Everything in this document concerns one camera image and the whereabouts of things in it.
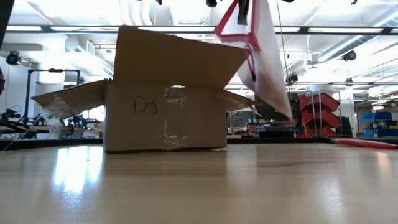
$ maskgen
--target blue storage bin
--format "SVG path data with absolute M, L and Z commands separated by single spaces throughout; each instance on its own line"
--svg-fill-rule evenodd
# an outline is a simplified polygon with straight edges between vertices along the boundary
M 392 119 L 391 112 L 376 112 L 374 119 Z
M 362 130 L 362 134 L 363 135 L 373 136 L 373 129 L 363 129 Z
M 373 119 L 373 113 L 363 113 L 361 117 L 362 119 Z
M 392 129 L 391 136 L 398 136 L 398 129 Z
M 391 136 L 391 129 L 377 128 L 376 132 L 378 137 Z

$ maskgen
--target white plastic bag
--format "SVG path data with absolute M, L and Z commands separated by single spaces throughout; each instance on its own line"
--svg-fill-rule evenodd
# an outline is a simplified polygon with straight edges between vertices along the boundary
M 215 34 L 223 44 L 244 47 L 248 59 L 238 75 L 243 84 L 275 109 L 292 118 L 284 86 L 284 73 L 267 0 L 251 0 L 248 24 L 238 24 L 238 0 L 234 0 Z

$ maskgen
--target camera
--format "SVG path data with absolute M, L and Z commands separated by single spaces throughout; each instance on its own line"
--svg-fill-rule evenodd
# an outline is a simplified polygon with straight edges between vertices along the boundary
M 356 59 L 356 53 L 354 52 L 354 50 L 343 55 L 344 61 L 355 60 L 355 59 Z
M 7 64 L 12 66 L 18 66 L 21 64 L 22 59 L 19 56 L 19 52 L 10 52 L 6 59 Z

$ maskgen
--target stacked red bin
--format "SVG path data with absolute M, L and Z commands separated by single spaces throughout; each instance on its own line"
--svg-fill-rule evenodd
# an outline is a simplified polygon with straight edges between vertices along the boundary
M 339 118 L 333 114 L 337 110 L 339 102 L 326 93 L 313 96 L 301 95 L 299 98 L 304 132 L 298 137 L 337 136 L 332 128 L 337 128 L 340 124 Z

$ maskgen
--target black cable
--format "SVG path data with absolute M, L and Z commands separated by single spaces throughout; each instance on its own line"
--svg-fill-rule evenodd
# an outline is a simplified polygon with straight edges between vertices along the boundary
M 21 112 L 21 111 L 22 111 L 22 107 L 19 106 L 19 111 L 15 111 L 15 112 L 18 113 L 18 112 Z

